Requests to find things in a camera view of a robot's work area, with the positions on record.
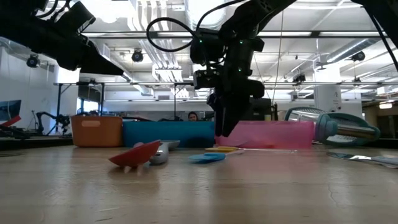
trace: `table surface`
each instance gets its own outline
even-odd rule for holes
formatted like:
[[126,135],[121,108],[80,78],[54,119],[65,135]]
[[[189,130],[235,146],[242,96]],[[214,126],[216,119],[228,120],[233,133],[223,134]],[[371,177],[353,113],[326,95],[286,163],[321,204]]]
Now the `table surface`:
[[[385,149],[330,149],[398,156]],[[0,223],[397,223],[398,170],[325,155],[246,151],[191,164],[170,153],[141,172],[72,146],[0,157]]]

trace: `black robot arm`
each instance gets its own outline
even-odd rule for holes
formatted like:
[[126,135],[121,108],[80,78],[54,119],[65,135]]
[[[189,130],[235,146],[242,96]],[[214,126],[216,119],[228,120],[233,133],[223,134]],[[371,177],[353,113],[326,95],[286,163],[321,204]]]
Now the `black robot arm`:
[[1,0],[0,36],[22,44],[33,52],[57,60],[62,68],[83,73],[122,75],[123,71],[102,57],[95,44],[81,32],[94,23],[95,17],[81,3],[55,21],[36,16],[48,0]]
[[[378,26],[375,22],[377,20],[393,43],[398,46],[398,30],[395,26],[395,22],[398,22],[397,0],[353,1],[362,4],[375,26]],[[212,11],[237,2],[241,1],[231,1],[206,12],[200,21]],[[193,63],[206,65],[206,70],[194,73],[195,88],[215,89],[208,98],[208,104],[215,111],[217,136],[229,136],[249,108],[250,96],[254,98],[264,96],[264,85],[248,79],[252,74],[250,66],[253,53],[262,51],[264,47],[264,42],[256,36],[274,16],[294,2],[295,0],[247,1],[235,10],[233,16],[221,26],[219,31],[202,29],[200,22],[198,23],[191,44],[185,47],[191,45],[190,57]],[[153,23],[161,20],[176,22],[171,18],[158,18],[152,21],[147,28],[149,40],[150,28]],[[398,69],[395,56],[391,50],[389,52]]]
[[42,123],[42,116],[43,115],[46,115],[46,116],[54,119],[57,123],[60,123],[62,125],[63,134],[65,134],[68,131],[67,126],[70,124],[69,116],[65,116],[65,115],[62,115],[62,114],[60,114],[58,116],[54,116],[54,115],[52,115],[52,114],[50,114],[48,112],[43,111],[43,112],[36,113],[37,121],[39,122],[39,127],[37,128],[37,132],[39,134],[43,134],[43,131],[44,131],[44,127],[43,127],[43,123]]

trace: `security camera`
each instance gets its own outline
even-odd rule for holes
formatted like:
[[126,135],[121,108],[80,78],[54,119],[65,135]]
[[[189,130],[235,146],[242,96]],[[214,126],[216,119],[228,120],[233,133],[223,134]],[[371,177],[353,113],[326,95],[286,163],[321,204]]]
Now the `security camera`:
[[40,66],[39,56],[37,54],[31,54],[26,61],[26,65],[30,68],[37,68]]
[[134,53],[133,53],[131,59],[133,62],[142,62],[144,59],[144,56],[142,55],[142,50],[134,49]]
[[365,60],[365,57],[366,57],[365,53],[362,52],[362,51],[360,51],[360,52],[354,54],[354,55],[351,57],[351,60],[353,60],[354,62],[356,62],[356,61],[361,62],[361,61]]

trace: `clear plastic bin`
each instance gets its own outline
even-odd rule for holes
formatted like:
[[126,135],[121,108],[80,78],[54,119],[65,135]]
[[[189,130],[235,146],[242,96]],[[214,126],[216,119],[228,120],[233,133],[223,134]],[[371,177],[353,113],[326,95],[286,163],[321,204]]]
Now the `clear plastic bin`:
[[311,149],[311,121],[240,121],[229,137],[216,137],[217,146],[256,149]]

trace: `person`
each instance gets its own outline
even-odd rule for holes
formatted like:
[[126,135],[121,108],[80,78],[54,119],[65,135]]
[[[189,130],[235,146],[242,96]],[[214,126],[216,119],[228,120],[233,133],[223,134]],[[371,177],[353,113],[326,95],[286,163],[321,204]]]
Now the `person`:
[[189,121],[198,121],[198,115],[195,112],[191,111],[188,114],[188,120]]

